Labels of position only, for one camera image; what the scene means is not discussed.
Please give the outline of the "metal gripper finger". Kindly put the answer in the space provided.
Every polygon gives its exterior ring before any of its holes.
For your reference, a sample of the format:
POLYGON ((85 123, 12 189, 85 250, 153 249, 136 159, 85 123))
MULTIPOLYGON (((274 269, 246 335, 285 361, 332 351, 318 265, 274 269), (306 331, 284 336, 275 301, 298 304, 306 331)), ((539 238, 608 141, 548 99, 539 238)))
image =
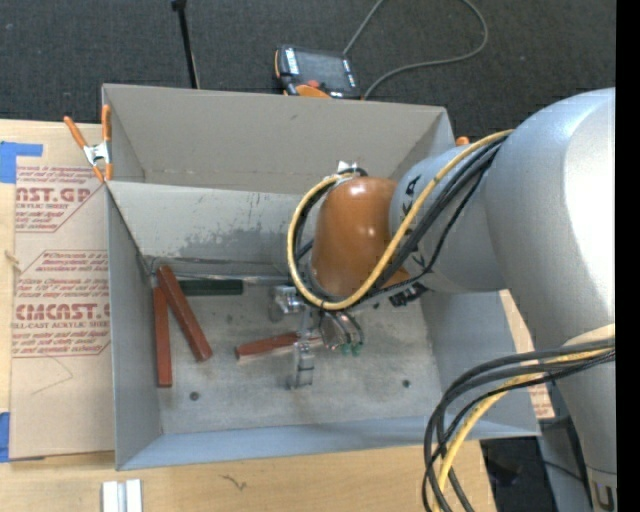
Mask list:
POLYGON ((297 342, 293 351, 293 370, 287 377, 289 389, 299 389, 313 384, 315 355, 307 342, 297 342))
POLYGON ((301 313, 303 309, 304 303, 295 287, 278 285, 271 289, 268 315, 272 322, 280 322, 285 316, 301 313))

